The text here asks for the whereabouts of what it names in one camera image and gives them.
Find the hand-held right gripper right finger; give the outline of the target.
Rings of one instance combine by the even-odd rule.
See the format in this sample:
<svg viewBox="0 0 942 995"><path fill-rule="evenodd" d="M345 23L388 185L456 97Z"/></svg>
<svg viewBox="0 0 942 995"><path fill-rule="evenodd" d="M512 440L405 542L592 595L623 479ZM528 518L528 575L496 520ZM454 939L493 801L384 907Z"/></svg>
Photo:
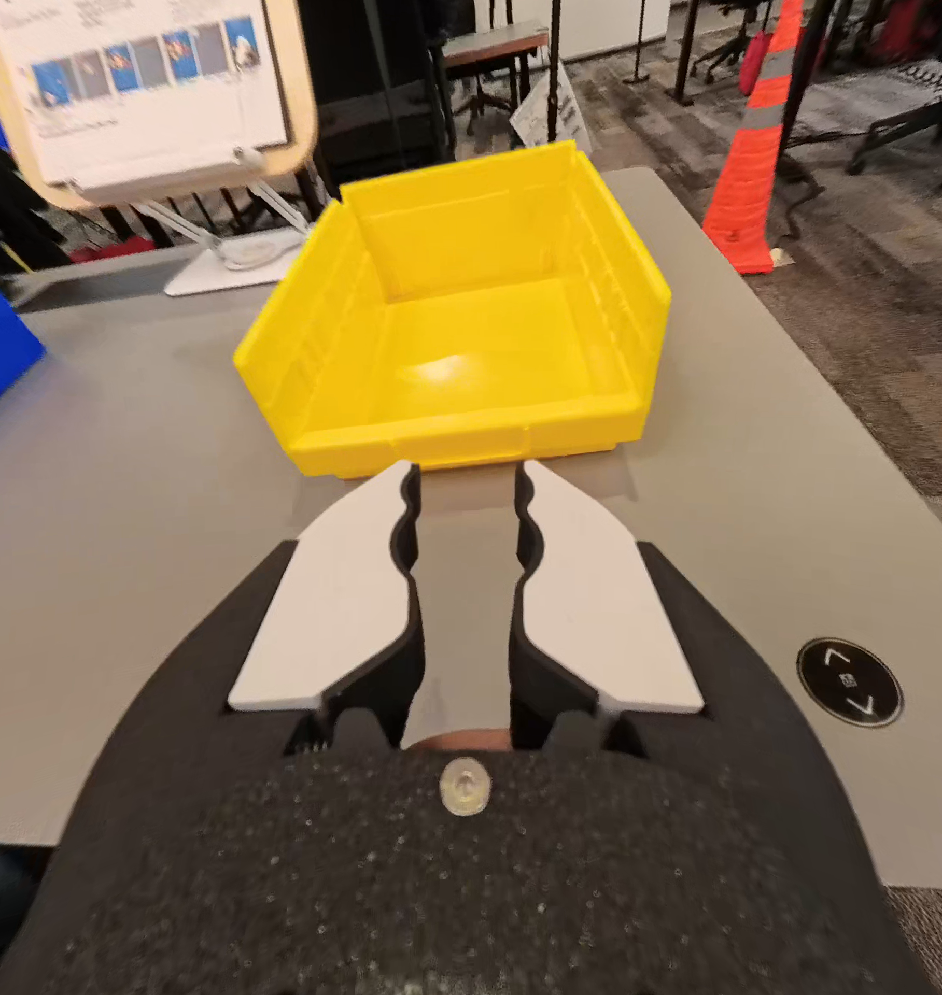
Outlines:
<svg viewBox="0 0 942 995"><path fill-rule="evenodd" d="M640 544L537 460L514 475L518 522L508 675L514 749L579 713L604 740L625 715L705 717L706 700Z"/></svg>

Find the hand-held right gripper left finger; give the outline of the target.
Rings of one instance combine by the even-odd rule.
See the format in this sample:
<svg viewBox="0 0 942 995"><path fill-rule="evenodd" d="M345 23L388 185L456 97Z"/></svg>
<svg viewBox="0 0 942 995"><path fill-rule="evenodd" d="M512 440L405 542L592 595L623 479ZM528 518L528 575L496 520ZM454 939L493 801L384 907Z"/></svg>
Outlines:
<svg viewBox="0 0 942 995"><path fill-rule="evenodd" d="M234 712L301 712L330 735L369 710L398 747L425 675L413 567L421 472L398 461L300 533L228 694Z"/></svg>

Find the yellow plastic box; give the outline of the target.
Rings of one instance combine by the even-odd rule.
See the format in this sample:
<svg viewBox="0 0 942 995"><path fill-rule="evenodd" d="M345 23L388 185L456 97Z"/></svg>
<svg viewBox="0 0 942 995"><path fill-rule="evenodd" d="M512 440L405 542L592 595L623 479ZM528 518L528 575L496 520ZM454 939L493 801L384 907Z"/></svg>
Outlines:
<svg viewBox="0 0 942 995"><path fill-rule="evenodd" d="M638 440L672 292L573 141L343 184L233 362L306 476Z"/></svg>

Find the round black desk control panel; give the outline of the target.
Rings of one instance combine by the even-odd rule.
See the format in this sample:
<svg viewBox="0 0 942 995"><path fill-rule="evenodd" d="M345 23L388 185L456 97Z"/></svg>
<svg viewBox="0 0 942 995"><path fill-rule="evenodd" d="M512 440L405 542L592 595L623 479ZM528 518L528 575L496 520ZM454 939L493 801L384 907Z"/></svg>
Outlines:
<svg viewBox="0 0 942 995"><path fill-rule="evenodd" d="M797 654L796 673L814 703L851 727L886 728L903 713L903 690L892 671L848 640L810 640Z"/></svg>

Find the red bag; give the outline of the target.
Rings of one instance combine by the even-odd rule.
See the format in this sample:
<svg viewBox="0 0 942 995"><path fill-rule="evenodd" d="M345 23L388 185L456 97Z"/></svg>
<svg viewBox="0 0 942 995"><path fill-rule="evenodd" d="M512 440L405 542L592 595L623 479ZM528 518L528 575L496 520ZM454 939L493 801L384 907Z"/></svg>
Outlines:
<svg viewBox="0 0 942 995"><path fill-rule="evenodd" d="M760 77L773 36L774 34L768 31L755 33L743 53L738 73L738 91L745 97L751 96Z"/></svg>
<svg viewBox="0 0 942 995"><path fill-rule="evenodd" d="M937 31L937 2L889 2L881 30L871 46L870 59L877 66L927 59L932 55Z"/></svg>
<svg viewBox="0 0 942 995"><path fill-rule="evenodd" d="M101 260L127 257L153 252L157 249L155 243L148 238L133 235L123 242L104 246L86 245L76 250L68 251L67 257L76 265L98 262Z"/></svg>

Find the orange traffic cone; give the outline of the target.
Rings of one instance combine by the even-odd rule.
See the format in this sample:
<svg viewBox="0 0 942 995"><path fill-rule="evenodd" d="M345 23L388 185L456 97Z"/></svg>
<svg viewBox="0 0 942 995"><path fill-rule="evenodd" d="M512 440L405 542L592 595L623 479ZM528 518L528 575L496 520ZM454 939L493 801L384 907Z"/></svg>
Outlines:
<svg viewBox="0 0 942 995"><path fill-rule="evenodd" d="M743 276L766 275L774 268L766 223L802 15L802 1L782 3L776 31L701 225Z"/></svg>

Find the white printed sheet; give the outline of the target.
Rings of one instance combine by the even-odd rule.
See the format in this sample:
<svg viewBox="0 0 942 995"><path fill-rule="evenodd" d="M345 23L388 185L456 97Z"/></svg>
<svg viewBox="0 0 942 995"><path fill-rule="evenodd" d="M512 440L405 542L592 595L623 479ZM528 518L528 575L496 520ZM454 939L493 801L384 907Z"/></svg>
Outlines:
<svg viewBox="0 0 942 995"><path fill-rule="evenodd" d="M551 75L547 73L530 89L511 117L514 134L525 147L572 141L586 155L592 145L577 96L568 78L564 63L556 70L556 115L553 137L549 127L549 97Z"/></svg>

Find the wooden board with instruction poster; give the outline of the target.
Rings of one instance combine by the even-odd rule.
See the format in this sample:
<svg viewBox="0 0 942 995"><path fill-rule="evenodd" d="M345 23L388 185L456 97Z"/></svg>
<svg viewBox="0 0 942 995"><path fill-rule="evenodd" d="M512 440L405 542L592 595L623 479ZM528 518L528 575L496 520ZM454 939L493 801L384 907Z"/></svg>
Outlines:
<svg viewBox="0 0 942 995"><path fill-rule="evenodd" d="M0 2L0 125L64 209L251 185L313 158L298 2Z"/></svg>

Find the black tripod stand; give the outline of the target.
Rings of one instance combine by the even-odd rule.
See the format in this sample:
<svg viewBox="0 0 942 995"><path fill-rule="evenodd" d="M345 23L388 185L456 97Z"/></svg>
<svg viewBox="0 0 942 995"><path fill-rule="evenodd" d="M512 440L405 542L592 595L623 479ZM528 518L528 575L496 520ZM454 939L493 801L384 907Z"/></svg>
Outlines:
<svg viewBox="0 0 942 995"><path fill-rule="evenodd" d="M556 143L556 131L558 122L558 66L559 66L559 42L560 42L560 0L553 0L551 7L551 17L549 25L549 93L546 104L546 141L548 144Z"/></svg>

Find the small wooden table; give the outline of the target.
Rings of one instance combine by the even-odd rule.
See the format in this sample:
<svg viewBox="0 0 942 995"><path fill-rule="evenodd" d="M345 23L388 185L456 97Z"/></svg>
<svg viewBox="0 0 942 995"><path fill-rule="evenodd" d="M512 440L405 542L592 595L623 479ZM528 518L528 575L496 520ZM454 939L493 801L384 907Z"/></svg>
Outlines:
<svg viewBox="0 0 942 995"><path fill-rule="evenodd" d="M546 47L550 30L536 20L507 24L493 30L460 36L444 44L442 65L448 81L481 78L487 72L506 69L510 78L510 98L502 101L481 92L488 106L513 112L529 95L530 56Z"/></svg>

